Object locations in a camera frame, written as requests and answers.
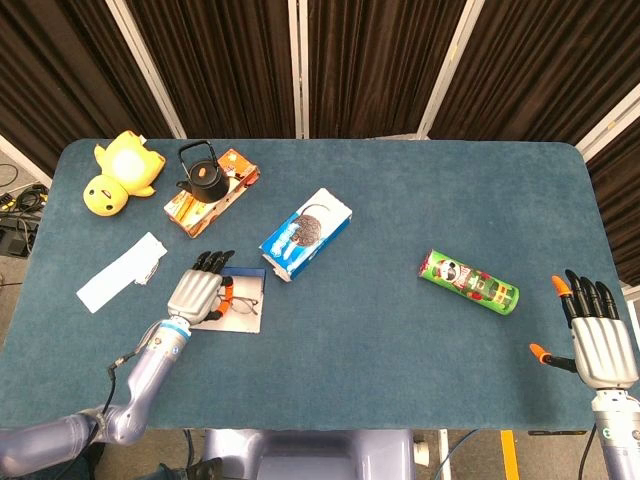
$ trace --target pringles can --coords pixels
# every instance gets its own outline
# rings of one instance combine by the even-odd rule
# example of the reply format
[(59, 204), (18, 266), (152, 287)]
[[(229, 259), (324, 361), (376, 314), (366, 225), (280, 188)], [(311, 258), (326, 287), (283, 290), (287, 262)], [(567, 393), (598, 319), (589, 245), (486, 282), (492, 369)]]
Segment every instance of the pringles can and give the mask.
[(520, 297), (517, 287), (435, 250), (422, 262), (418, 276), (501, 315), (510, 314)]

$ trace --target curtain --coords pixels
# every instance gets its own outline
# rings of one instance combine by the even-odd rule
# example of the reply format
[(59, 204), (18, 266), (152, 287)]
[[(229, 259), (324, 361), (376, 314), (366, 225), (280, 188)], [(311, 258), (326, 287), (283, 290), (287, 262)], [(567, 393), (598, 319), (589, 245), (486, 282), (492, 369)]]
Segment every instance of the curtain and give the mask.
[(0, 2), (0, 133), (52, 174), (65, 146), (171, 132), (106, 4)]
[(430, 138), (576, 144), (640, 83), (637, 0), (487, 0)]
[(640, 284), (640, 119), (587, 163), (620, 280)]
[(415, 133), (464, 0), (309, 0), (312, 137)]
[(129, 0), (189, 137), (295, 137), (287, 0)]

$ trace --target blue box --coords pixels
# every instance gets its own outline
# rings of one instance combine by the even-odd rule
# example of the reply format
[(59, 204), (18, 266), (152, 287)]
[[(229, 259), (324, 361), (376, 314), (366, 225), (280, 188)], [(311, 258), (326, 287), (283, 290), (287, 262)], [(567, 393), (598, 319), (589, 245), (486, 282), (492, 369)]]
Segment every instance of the blue box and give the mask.
[(277, 276), (290, 282), (344, 230), (351, 213), (321, 188), (260, 245), (262, 256)]

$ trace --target yellow plush toy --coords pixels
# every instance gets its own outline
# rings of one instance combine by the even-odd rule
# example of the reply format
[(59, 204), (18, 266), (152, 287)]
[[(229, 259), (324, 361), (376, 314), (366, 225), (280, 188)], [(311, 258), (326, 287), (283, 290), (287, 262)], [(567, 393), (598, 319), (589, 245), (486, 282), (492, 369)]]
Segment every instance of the yellow plush toy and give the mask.
[(84, 189), (84, 203), (89, 210), (108, 217), (122, 210), (129, 195), (150, 197), (155, 193), (151, 182), (164, 167), (165, 159), (144, 148), (144, 142), (144, 137), (127, 130), (106, 150), (96, 145), (93, 153), (102, 175), (93, 177)]

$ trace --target table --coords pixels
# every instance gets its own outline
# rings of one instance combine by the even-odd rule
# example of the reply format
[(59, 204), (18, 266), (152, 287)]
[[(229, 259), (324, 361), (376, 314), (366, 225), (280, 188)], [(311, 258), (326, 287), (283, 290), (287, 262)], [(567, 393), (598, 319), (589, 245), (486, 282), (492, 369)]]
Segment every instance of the table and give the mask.
[[(46, 421), (104, 402), (105, 368), (129, 351), (203, 250), (269, 268), (259, 244), (319, 187), (353, 221), (293, 283), (268, 273), (259, 335), (194, 332), (150, 427), (273, 429), (585, 428), (593, 393), (542, 367), (539, 342), (572, 349), (550, 283), (566, 267), (622, 294), (582, 157), (559, 143), (216, 140), (262, 177), (191, 240), (162, 211), (184, 172), (181, 140), (149, 140), (167, 158), (157, 193), (115, 217), (82, 190), (96, 143), (62, 154), (20, 302), (0, 356), (0, 425)], [(146, 232), (168, 249), (147, 286), (91, 315), (75, 292)], [(418, 278), (430, 248), (520, 288), (507, 317)], [(116, 402), (128, 400), (118, 370)]]

